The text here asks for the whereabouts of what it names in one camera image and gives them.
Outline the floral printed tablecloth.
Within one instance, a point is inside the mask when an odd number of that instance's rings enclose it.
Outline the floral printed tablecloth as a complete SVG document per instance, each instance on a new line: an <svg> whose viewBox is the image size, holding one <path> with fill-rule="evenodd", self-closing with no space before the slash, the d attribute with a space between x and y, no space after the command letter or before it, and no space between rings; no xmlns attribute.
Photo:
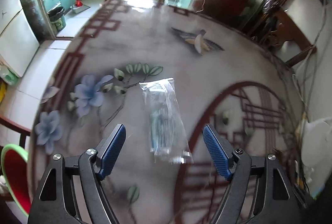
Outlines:
<svg viewBox="0 0 332 224"><path fill-rule="evenodd" d="M32 129L29 223L297 223L300 101L249 39L153 0L104 0Z"/></svg>

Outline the white refrigerator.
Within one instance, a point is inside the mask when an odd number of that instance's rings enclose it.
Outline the white refrigerator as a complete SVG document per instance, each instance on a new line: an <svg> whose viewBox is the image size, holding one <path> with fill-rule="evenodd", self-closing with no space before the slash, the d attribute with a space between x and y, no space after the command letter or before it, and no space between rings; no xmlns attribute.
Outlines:
<svg viewBox="0 0 332 224"><path fill-rule="evenodd" d="M24 13L20 0L0 0L1 64L22 77L39 42Z"/></svg>

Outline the dark wooden side chair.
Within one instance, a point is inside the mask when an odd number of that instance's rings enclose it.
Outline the dark wooden side chair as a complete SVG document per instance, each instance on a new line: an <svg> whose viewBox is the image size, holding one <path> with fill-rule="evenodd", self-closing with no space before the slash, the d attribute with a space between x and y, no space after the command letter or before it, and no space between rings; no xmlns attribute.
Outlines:
<svg viewBox="0 0 332 224"><path fill-rule="evenodd" d="M288 67L293 67L307 56L310 57L317 52L317 48L310 43L289 15L279 7L263 14L255 29L262 23L267 22L268 19L273 20L274 18L277 19L275 29L269 29L266 33L263 33L262 39L258 42L260 46L270 52L275 52L280 50L285 42L294 42L299 47L300 52L286 61L285 64Z"/></svg>

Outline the small black green bin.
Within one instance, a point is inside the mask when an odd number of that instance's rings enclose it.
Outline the small black green bin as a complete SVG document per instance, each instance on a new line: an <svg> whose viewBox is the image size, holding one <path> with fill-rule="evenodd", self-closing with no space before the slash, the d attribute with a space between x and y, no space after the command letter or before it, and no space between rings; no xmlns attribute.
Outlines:
<svg viewBox="0 0 332 224"><path fill-rule="evenodd" d="M64 13L65 9L62 6L53 8L48 12L50 22L56 28L57 32L62 31L66 27Z"/></svg>

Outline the white paper towel roll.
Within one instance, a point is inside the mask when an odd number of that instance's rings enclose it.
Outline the white paper towel roll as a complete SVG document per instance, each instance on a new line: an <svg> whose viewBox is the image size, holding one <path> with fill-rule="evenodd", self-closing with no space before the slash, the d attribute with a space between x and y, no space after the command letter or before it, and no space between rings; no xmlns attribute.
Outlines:
<svg viewBox="0 0 332 224"><path fill-rule="evenodd" d="M314 168L331 152L331 117L304 123L301 157L305 166Z"/></svg>

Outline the red bin with green rim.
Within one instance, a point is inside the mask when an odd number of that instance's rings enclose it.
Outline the red bin with green rim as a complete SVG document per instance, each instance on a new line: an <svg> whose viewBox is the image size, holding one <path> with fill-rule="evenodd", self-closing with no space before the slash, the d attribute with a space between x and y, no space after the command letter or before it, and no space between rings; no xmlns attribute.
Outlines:
<svg viewBox="0 0 332 224"><path fill-rule="evenodd" d="M27 177L28 152L16 144L7 144L1 152L1 169L13 200L26 217L31 201Z"/></svg>

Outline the clear plastic bag blue contents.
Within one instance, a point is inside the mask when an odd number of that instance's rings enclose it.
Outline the clear plastic bag blue contents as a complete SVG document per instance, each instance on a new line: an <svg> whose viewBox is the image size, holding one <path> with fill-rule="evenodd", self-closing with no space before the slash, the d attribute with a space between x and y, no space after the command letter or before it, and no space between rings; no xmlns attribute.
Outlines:
<svg viewBox="0 0 332 224"><path fill-rule="evenodd" d="M145 104L150 152L155 160L171 164L192 163L192 153L176 97L175 80L170 77L141 82L140 88Z"/></svg>

